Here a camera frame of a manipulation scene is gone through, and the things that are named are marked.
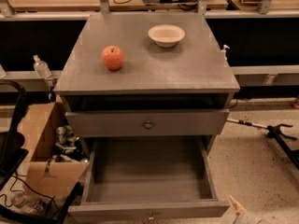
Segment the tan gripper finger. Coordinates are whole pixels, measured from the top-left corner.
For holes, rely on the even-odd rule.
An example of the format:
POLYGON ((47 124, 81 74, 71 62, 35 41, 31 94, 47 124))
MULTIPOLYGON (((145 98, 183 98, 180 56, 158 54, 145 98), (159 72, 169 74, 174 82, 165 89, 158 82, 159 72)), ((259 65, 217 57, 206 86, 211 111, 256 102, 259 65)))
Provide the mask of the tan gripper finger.
POLYGON ((232 195, 229 195, 228 198, 237 215, 241 215, 242 213, 245 213, 247 211, 247 209, 232 195))

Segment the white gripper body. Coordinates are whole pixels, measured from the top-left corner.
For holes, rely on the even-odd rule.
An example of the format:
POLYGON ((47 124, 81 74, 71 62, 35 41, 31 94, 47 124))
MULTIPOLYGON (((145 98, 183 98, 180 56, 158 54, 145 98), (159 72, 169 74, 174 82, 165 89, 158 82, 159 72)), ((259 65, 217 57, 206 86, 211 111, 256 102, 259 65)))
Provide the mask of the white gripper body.
POLYGON ((251 212, 241 213, 234 221, 234 224, 271 224, 270 222, 256 216, 251 212))

